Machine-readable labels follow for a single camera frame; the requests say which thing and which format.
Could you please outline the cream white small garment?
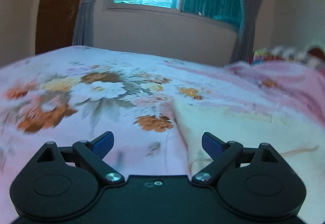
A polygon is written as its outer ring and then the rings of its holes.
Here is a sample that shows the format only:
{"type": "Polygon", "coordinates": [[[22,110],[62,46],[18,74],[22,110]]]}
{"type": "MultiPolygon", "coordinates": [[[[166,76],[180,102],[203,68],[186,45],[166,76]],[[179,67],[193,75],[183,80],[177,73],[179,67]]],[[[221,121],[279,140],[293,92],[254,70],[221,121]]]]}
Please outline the cream white small garment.
{"type": "Polygon", "coordinates": [[[307,197],[299,216],[307,223],[324,223],[324,128],[301,114],[259,114],[227,107],[193,106],[172,102],[177,126],[188,150],[194,176],[212,162],[202,148],[210,132],[223,142],[256,148],[269,143],[303,180],[307,197]]]}

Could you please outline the floral pink bed sheet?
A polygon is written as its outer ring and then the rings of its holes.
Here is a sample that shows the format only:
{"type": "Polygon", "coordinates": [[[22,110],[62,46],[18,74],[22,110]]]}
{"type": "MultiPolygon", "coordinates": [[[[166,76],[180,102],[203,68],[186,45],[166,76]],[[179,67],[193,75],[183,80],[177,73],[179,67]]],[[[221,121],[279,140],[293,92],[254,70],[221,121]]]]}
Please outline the floral pink bed sheet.
{"type": "Polygon", "coordinates": [[[174,100],[301,114],[321,125],[227,66],[72,46],[2,67],[1,223],[16,219],[9,187],[45,142],[70,146],[111,131],[105,161],[121,174],[192,176],[174,100]]]}

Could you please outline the pink blanket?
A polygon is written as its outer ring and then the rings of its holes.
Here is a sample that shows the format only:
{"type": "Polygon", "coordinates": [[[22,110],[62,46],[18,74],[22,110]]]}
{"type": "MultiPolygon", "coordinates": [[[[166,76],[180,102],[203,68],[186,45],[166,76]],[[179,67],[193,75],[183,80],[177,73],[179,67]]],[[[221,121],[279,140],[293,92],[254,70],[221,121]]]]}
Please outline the pink blanket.
{"type": "Polygon", "coordinates": [[[280,97],[282,106],[294,108],[324,125],[324,74],[320,70],[286,61],[256,65],[239,62],[225,70],[280,97]]]}

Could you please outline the striped patterned pillow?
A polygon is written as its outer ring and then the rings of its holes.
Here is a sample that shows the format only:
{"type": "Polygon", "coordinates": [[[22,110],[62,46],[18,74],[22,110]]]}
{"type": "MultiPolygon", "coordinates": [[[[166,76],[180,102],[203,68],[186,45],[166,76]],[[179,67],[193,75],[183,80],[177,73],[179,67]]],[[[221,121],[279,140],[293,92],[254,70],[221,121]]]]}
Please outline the striped patterned pillow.
{"type": "Polygon", "coordinates": [[[249,63],[257,64],[266,61],[296,62],[318,70],[324,68],[324,59],[293,46],[279,45],[256,50],[249,63]]]}

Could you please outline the dark brown wooden door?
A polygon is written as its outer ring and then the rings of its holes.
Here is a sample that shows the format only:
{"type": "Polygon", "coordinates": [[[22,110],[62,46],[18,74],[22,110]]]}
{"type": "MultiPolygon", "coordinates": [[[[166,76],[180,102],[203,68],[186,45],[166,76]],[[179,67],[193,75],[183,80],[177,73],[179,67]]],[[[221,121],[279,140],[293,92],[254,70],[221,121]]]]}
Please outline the dark brown wooden door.
{"type": "Polygon", "coordinates": [[[35,53],[41,54],[72,45],[80,0],[40,0],[35,53]]]}

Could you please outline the grey right curtain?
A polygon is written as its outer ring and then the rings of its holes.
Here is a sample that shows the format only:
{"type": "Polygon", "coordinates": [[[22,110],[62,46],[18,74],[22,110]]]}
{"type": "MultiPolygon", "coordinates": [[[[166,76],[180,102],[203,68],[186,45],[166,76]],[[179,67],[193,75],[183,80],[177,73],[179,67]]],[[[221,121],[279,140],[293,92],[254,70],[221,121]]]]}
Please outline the grey right curtain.
{"type": "Polygon", "coordinates": [[[242,19],[230,62],[248,61],[253,54],[256,21],[263,0],[240,0],[242,19]]]}

